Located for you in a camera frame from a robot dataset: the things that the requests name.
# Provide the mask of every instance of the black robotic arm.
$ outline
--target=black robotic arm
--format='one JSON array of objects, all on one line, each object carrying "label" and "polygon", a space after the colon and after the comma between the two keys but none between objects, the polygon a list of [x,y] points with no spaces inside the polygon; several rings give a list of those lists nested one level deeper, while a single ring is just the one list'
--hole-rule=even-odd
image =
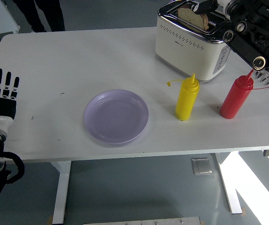
[{"label": "black robotic arm", "polygon": [[218,5],[229,19],[220,31],[221,39],[253,69],[269,72],[269,1],[207,0],[192,4],[192,11],[203,14]]}]

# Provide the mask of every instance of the yellow squeeze bottle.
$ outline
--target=yellow squeeze bottle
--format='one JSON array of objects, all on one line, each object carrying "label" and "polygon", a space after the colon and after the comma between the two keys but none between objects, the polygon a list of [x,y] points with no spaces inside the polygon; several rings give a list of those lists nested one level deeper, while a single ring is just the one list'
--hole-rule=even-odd
[{"label": "yellow squeeze bottle", "polygon": [[197,79],[195,79],[195,74],[186,78],[185,80],[173,81],[182,81],[177,105],[175,108],[175,117],[179,120],[187,120],[191,116],[195,100],[200,90],[199,82]]}]

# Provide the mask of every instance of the bread slice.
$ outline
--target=bread slice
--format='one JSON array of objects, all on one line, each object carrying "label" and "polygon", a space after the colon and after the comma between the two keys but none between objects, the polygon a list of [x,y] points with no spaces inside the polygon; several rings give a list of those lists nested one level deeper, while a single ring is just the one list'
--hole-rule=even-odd
[{"label": "bread slice", "polygon": [[190,8],[181,7],[177,10],[178,17],[204,30],[209,28],[206,14],[195,14]]}]

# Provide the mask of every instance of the toaster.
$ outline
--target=toaster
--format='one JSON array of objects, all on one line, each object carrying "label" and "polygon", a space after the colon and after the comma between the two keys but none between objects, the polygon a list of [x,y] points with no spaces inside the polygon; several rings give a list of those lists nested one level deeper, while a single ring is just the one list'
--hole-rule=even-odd
[{"label": "toaster", "polygon": [[220,30],[228,20],[216,11],[206,13],[209,28],[203,30],[178,17],[178,9],[192,3],[174,0],[160,7],[155,52],[185,76],[195,73],[200,82],[207,82],[223,70],[230,53]]}]

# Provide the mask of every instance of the person's leg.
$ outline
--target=person's leg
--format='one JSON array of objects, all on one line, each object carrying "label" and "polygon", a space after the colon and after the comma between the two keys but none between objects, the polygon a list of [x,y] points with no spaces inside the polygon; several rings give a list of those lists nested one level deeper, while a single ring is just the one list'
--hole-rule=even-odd
[{"label": "person's leg", "polygon": [[64,19],[59,0],[35,0],[48,21],[51,31],[65,31]]},{"label": "person's leg", "polygon": [[45,28],[39,19],[34,0],[13,0],[13,2],[24,14],[34,32],[45,32]]}]

